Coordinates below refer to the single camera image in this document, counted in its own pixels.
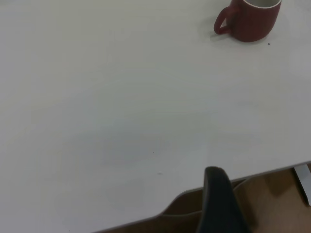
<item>table surface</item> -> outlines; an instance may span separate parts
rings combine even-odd
[[[0,226],[90,233],[311,160],[311,4],[216,36],[227,0],[3,0]]]

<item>brown floor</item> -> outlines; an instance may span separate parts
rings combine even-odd
[[[252,232],[311,232],[311,207],[304,203],[292,169],[251,178],[235,194]],[[160,216],[105,233],[195,233],[201,213],[184,214],[201,206],[201,190],[186,193]]]

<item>red mug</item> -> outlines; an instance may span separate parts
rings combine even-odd
[[[260,40],[273,28],[280,6],[281,0],[232,0],[219,13],[214,31],[229,33],[243,42]],[[221,27],[225,19],[227,25]]]

